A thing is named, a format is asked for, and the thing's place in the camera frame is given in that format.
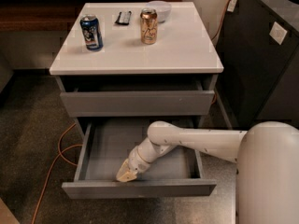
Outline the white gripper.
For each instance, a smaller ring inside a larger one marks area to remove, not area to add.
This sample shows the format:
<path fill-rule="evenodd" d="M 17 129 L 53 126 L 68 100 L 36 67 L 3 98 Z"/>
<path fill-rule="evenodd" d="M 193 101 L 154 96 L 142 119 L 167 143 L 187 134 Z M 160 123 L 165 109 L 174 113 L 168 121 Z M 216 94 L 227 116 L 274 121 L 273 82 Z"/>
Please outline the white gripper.
<path fill-rule="evenodd" d="M 121 165 L 116 174 L 119 182 L 130 182 L 137 179 L 137 175 L 145 173 L 159 158 L 172 151 L 175 146 L 156 145 L 148 138 L 136 146 Z"/>

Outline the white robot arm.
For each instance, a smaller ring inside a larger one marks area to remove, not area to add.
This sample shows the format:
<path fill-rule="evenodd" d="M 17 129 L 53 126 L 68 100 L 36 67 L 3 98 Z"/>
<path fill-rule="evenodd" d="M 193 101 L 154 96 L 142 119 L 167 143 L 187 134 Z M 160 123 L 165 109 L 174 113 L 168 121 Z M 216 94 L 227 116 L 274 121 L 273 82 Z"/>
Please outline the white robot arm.
<path fill-rule="evenodd" d="M 299 224 L 298 129 L 277 121 L 247 131 L 188 129 L 155 121 L 116 179 L 137 179 L 178 146 L 236 164 L 235 224 Z"/>

